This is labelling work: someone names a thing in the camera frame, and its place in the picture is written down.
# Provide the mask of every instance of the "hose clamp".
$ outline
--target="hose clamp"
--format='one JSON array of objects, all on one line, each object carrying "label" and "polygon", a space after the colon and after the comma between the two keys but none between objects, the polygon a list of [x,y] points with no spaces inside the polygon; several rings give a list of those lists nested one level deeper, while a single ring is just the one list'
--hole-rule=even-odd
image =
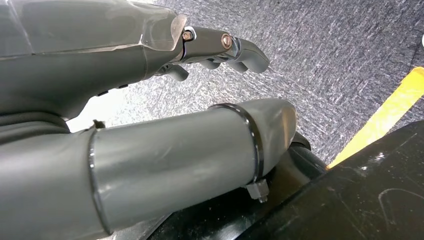
[{"label": "hose clamp", "polygon": [[249,129],[251,139],[253,141],[254,147],[254,160],[255,160],[255,169],[254,176],[252,181],[249,184],[256,183],[259,181],[264,173],[264,146],[261,138],[261,133],[259,131],[258,125],[256,124],[254,118],[239,105],[232,103],[220,103],[210,106],[208,109],[228,109],[237,113],[240,117],[243,118],[244,123]]}]

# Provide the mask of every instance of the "clamp screw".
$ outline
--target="clamp screw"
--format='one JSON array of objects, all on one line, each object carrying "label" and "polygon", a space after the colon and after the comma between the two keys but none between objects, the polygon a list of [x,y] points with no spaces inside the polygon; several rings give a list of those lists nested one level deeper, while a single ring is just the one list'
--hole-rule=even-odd
[{"label": "clamp screw", "polygon": [[230,49],[231,46],[233,45],[233,40],[231,39],[230,35],[228,35],[227,33],[224,33],[221,38],[221,43],[225,49]]},{"label": "clamp screw", "polygon": [[250,183],[245,186],[252,199],[257,199],[261,204],[268,201],[268,194],[270,189],[268,188],[267,180],[261,179],[257,182]]},{"label": "clamp screw", "polygon": [[193,34],[191,31],[185,31],[182,33],[182,39],[185,41],[191,41],[193,40]]}]

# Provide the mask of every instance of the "gray cylinder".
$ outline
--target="gray cylinder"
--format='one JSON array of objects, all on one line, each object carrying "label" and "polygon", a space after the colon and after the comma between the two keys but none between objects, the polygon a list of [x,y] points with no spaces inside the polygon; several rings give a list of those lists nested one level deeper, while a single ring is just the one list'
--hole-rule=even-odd
[{"label": "gray cylinder", "polygon": [[[281,99],[240,106],[257,125],[266,174],[295,135],[295,109]],[[0,156],[0,239],[104,237],[242,187],[257,167],[246,119],[225,108],[33,136],[0,145]]]},{"label": "gray cylinder", "polygon": [[[259,128],[266,174],[293,139],[295,109],[281,99],[240,106]],[[116,231],[244,186],[254,156],[245,120],[224,108],[101,130],[93,173],[106,224]]]}]

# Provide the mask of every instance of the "gray carpet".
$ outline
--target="gray carpet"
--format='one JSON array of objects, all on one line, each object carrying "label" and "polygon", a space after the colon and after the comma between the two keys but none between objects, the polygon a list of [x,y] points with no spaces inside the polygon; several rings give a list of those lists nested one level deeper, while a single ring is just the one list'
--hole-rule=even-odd
[{"label": "gray carpet", "polygon": [[[108,125],[206,109],[222,102],[283,98],[298,112],[298,130],[326,163],[396,89],[424,66],[424,0],[158,0],[189,25],[223,29],[260,46],[263,74],[189,65],[189,78],[155,77],[123,89]],[[398,122],[424,119],[424,99]]]}]

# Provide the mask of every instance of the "scratch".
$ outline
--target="scratch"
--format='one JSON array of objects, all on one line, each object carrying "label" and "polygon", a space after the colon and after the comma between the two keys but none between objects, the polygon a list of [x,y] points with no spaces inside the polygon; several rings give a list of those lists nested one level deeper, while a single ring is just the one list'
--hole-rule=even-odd
[{"label": "scratch", "polygon": [[355,169],[350,166],[340,166],[342,169],[350,169],[353,170],[356,174],[358,174],[361,177],[366,177],[367,175],[364,173],[364,171],[359,171],[358,169]]},{"label": "scratch", "polygon": [[388,188],[388,189],[380,192],[380,194],[378,195],[378,202],[380,203],[380,207],[381,207],[381,210],[382,210],[383,215],[384,215],[384,221],[385,221],[385,226],[386,226],[387,230],[389,230],[389,219],[387,217],[386,209],[383,205],[382,198],[385,194],[387,194],[390,191],[402,191],[402,192],[405,192],[405,193],[408,193],[408,194],[412,194],[412,195],[419,197],[420,199],[424,200],[424,196],[421,196],[421,195],[419,195],[415,192],[408,191],[408,190],[405,190],[405,189],[402,189],[402,188]]},{"label": "scratch", "polygon": [[369,214],[369,215],[376,215],[376,213],[373,212],[373,211],[365,211],[365,210],[363,210],[362,213],[363,213],[364,216],[366,216],[367,214]]},{"label": "scratch", "polygon": [[350,215],[353,217],[353,219],[356,221],[356,222],[359,222],[358,221],[358,219],[356,218],[356,216],[355,216],[355,214],[351,211],[351,208],[345,203],[345,201],[343,201],[343,198],[342,198],[342,196],[340,195],[340,193],[339,194],[337,194],[338,195],[338,198],[340,199],[340,202],[343,204],[343,206],[347,209],[347,211],[350,213]]},{"label": "scratch", "polygon": [[401,145],[399,145],[398,147],[396,147],[396,149],[394,150],[394,152],[398,149],[398,148],[400,148],[400,147],[402,147],[403,145],[405,145],[407,142],[409,142],[413,137],[415,137],[416,135],[417,135],[418,133],[415,133],[414,135],[412,135],[412,136],[410,136],[410,137],[408,137],[408,139],[406,139]]},{"label": "scratch", "polygon": [[294,212],[296,213],[296,215],[299,216],[299,210],[298,210],[298,208],[295,207],[295,206],[292,206],[291,208],[294,210]]},{"label": "scratch", "polygon": [[350,222],[350,224],[352,224],[352,226],[356,229],[356,231],[362,236],[362,238],[363,239],[367,239],[366,237],[365,237],[365,235],[362,233],[362,231],[350,220],[350,219],[347,219],[349,222]]},{"label": "scratch", "polygon": [[356,183],[357,183],[356,181],[353,181],[353,180],[351,180],[351,179],[349,179],[349,178],[347,178],[347,177],[344,177],[344,176],[338,176],[338,178],[339,178],[339,179],[344,179],[344,180],[349,181],[349,182],[354,183],[354,184],[356,184]]},{"label": "scratch", "polygon": [[169,146],[168,149],[159,157],[159,159],[165,158],[172,150],[173,146]]},{"label": "scratch", "polygon": [[373,163],[373,164],[378,164],[380,165],[380,163],[382,163],[382,161],[385,159],[385,155],[384,153],[380,152],[377,156],[375,156],[375,158],[370,159],[368,162],[369,163]]},{"label": "scratch", "polygon": [[421,189],[424,192],[424,188],[418,182],[414,181],[408,175],[405,175],[405,178],[407,178],[409,181],[411,181],[412,183],[414,183],[419,189]]},{"label": "scratch", "polygon": [[111,192],[107,192],[106,194],[104,194],[104,195],[102,196],[102,198],[103,198],[104,200],[106,200],[106,199],[108,199],[110,196],[111,196]]},{"label": "scratch", "polygon": [[279,227],[277,230],[276,230],[276,232],[281,232],[281,231],[283,231],[284,229],[286,229],[288,226],[290,226],[290,224],[292,224],[292,222],[294,221],[294,220],[296,220],[296,219],[298,219],[299,218],[299,216],[295,216],[295,217],[293,217],[292,219],[290,219],[286,224],[284,224],[283,226],[281,226],[281,227]]}]

